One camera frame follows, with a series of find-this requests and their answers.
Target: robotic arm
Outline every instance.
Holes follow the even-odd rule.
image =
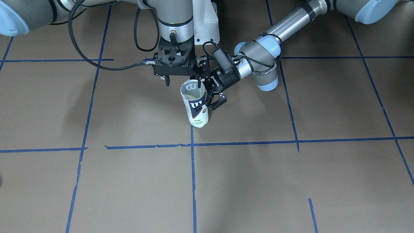
[[[195,42],[194,35],[197,31],[195,24],[200,22],[197,18],[200,14],[194,13],[195,6],[211,12],[213,7],[209,0],[123,0],[123,2],[137,4],[140,9],[156,9],[161,39],[158,53],[154,54],[152,60],[122,69],[151,65],[154,68],[154,74],[164,79],[167,86],[170,83],[170,75],[190,76],[190,79],[198,80],[199,87],[203,82],[207,91],[204,104],[200,104],[196,111],[205,107],[204,105],[215,110],[226,102],[223,91],[249,74],[252,74],[261,90],[273,90],[278,84],[276,72],[278,60],[276,59],[281,57],[283,43],[318,15],[337,10],[357,22],[372,24],[383,18],[397,1],[306,0],[299,3],[291,12],[260,33],[250,43],[239,43],[234,49],[235,55],[231,56],[227,51],[223,51],[213,39],[201,42],[197,39]],[[112,2],[108,0],[0,0],[0,34],[6,36],[27,34],[31,30],[68,16],[71,31],[71,20],[76,13],[89,7],[112,5],[118,2],[120,0]],[[203,49],[206,44],[213,44],[216,50],[212,55],[204,50],[206,56],[197,58],[195,44],[203,44]],[[213,70],[210,69],[210,58],[214,58],[219,64]],[[212,103],[215,95],[219,95],[219,100]]]

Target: cylindrical container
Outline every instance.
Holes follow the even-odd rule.
[[[201,83],[201,88],[198,88],[197,80],[187,80],[181,86],[181,96],[184,100],[185,109],[187,110],[188,120],[194,127],[201,128],[208,122],[208,109],[203,104],[206,99],[206,88]],[[200,104],[204,105],[199,111],[195,108]]]

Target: light blue cap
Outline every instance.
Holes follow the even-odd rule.
[[[240,53],[241,47],[243,47],[243,45],[248,44],[246,41],[240,42],[236,45],[236,47],[234,48],[234,55]]]
[[[24,19],[9,5],[0,0],[0,34],[18,36],[27,34],[29,31]]]
[[[277,84],[279,83],[279,77],[277,77],[273,82],[266,84],[266,85],[258,85],[259,89],[265,92],[271,91],[277,87]]]
[[[280,55],[280,44],[278,40],[272,35],[266,35],[257,40],[267,51],[269,51],[274,58]]]
[[[382,19],[395,6],[398,0],[370,0],[356,14],[355,21],[373,24]]]

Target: brown floor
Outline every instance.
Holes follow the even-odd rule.
[[[299,1],[266,2],[219,1],[224,49]],[[108,10],[74,21],[82,51],[151,58],[136,6]],[[151,47],[148,11],[139,27]],[[275,90],[247,77],[192,129],[187,77],[97,70],[65,25],[0,36],[0,232],[411,233],[413,38],[414,2],[371,25],[319,16],[285,44]]]

